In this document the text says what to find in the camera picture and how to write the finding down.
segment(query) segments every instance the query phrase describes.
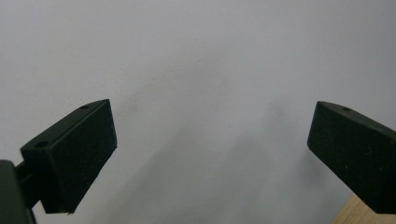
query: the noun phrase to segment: white background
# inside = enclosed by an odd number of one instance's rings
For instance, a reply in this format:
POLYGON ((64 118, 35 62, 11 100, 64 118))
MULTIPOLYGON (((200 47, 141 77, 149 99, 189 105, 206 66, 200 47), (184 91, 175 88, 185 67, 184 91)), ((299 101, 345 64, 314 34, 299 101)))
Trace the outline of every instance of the white background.
POLYGON ((329 223, 316 101, 396 128, 396 2, 0 0, 0 155, 109 98, 119 147, 46 223, 329 223))

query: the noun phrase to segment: black plastic block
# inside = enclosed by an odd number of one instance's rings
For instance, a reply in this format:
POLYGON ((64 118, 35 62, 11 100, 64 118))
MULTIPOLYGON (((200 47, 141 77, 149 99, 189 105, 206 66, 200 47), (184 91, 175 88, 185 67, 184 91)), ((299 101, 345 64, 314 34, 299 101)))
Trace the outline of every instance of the black plastic block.
POLYGON ((318 102, 308 146, 375 212, 396 214, 396 132, 352 109, 318 102))
POLYGON ((74 213, 117 147, 109 100, 84 105, 21 149, 47 213, 74 213))

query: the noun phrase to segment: screw hole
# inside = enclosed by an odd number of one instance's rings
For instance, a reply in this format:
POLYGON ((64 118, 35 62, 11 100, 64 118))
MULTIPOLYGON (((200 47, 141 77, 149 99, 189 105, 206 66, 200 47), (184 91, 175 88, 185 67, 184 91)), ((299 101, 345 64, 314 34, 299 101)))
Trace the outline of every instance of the screw hole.
POLYGON ((42 142, 39 142, 39 143, 35 144, 35 147, 44 147, 44 146, 46 146, 48 144, 49 144, 49 142, 42 141, 42 142))

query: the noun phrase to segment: black mounting bracket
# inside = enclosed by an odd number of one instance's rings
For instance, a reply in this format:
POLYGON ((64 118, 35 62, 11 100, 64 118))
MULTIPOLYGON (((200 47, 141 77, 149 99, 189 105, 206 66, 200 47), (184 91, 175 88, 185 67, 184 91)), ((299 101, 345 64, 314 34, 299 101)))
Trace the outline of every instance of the black mounting bracket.
POLYGON ((74 213, 117 147, 110 101, 76 109, 21 148, 24 161, 0 161, 0 223, 35 223, 32 207, 74 213))

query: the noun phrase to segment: wooden surface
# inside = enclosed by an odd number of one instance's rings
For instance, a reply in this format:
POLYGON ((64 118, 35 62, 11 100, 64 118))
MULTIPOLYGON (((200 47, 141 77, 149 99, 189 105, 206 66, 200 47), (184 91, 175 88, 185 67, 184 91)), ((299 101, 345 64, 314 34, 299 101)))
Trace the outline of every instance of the wooden surface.
POLYGON ((379 215, 354 194, 332 221, 332 224, 341 223, 396 224, 396 215, 379 215))

